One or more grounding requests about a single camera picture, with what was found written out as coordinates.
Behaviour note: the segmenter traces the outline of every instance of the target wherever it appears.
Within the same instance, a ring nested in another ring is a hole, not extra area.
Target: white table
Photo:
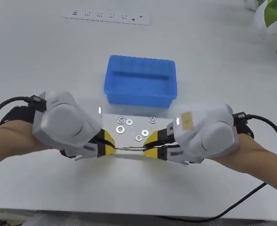
[[[152,24],[62,19],[61,10],[73,6],[143,12]],[[107,104],[104,75],[109,56],[118,54],[174,60],[174,104],[225,101],[235,112],[277,124],[277,38],[263,39],[252,20],[253,12],[237,0],[0,0],[0,102],[66,89],[81,103],[99,99],[106,113],[166,117],[169,111],[131,112]],[[117,144],[136,144],[133,133],[142,129],[137,123],[117,135],[115,115],[105,115],[104,125]],[[252,121],[250,127],[257,141],[277,153],[277,135],[268,126]],[[258,184],[211,161],[184,167],[118,153],[74,162],[44,151],[0,163],[0,208],[207,217]],[[267,186],[225,217],[277,220],[277,191]]]

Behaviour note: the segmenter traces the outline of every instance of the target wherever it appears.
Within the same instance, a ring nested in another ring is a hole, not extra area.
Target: power strip
[[[95,10],[64,9],[61,16],[67,19],[93,20],[122,24],[150,25],[149,16],[142,14],[128,14],[103,12]]]

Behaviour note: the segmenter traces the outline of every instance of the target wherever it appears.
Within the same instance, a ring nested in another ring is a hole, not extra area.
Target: black strap
[[[252,130],[245,124],[236,126],[237,128],[237,134],[247,134],[251,136],[254,139],[254,135]]]
[[[29,123],[34,122],[36,110],[29,106],[17,106],[9,111],[5,117],[0,121],[0,125],[8,121],[22,120]]]

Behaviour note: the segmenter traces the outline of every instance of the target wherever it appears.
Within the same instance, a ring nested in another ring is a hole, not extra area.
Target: black wire
[[[8,99],[8,100],[2,102],[2,103],[0,104],[0,110],[1,110],[4,106],[6,106],[6,105],[8,105],[8,104],[10,104],[10,103],[12,103],[12,102],[15,102],[15,101],[20,101],[20,100],[23,100],[23,101],[25,101],[25,102],[27,102],[27,103],[31,103],[31,102],[32,102],[31,98],[29,98],[29,97],[13,97],[13,98],[10,98],[10,99]],[[0,225],[1,225],[1,226],[2,226],[2,225],[6,225],[6,224],[7,224],[6,221],[0,220]]]
[[[8,104],[10,104],[10,103],[12,103],[12,102],[19,101],[19,100],[23,100],[23,101],[25,101],[25,102],[27,102],[27,103],[31,103],[31,99],[30,99],[29,97],[13,97],[13,98],[10,98],[10,99],[8,99],[8,100],[2,102],[2,103],[0,104],[0,110],[1,110],[4,106],[6,106],[6,105],[8,105]]]
[[[261,116],[257,116],[257,115],[253,115],[253,114],[248,114],[246,116],[246,119],[258,119],[261,120],[263,122],[266,122],[268,125],[270,125],[275,132],[277,133],[277,126],[270,120],[261,117]],[[266,183],[262,183],[261,185],[259,185],[258,187],[256,187],[255,189],[253,189],[250,193],[248,193],[246,196],[244,196],[242,199],[240,199],[238,202],[236,202],[235,204],[231,205],[230,207],[228,207],[225,211],[223,211],[221,214],[214,216],[212,218],[207,218],[207,219],[201,219],[201,220],[187,220],[187,219],[182,219],[182,218],[172,218],[172,217],[166,217],[166,216],[158,216],[159,218],[163,218],[163,219],[167,219],[167,220],[176,220],[176,221],[181,221],[181,222],[187,222],[187,223],[205,223],[205,222],[209,222],[209,221],[213,221],[213,220],[217,220],[220,217],[223,217],[224,215],[226,215],[228,212],[230,212],[233,208],[237,207],[238,205],[240,205],[241,203],[243,203],[245,200],[247,200],[249,197],[251,197],[253,194],[255,194],[257,191],[259,191],[260,189],[262,189],[264,186],[266,186]]]

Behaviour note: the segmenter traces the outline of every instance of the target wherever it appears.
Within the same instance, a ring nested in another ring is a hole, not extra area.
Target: blue bin
[[[110,104],[169,108],[177,96],[175,63],[112,55],[104,92]]]

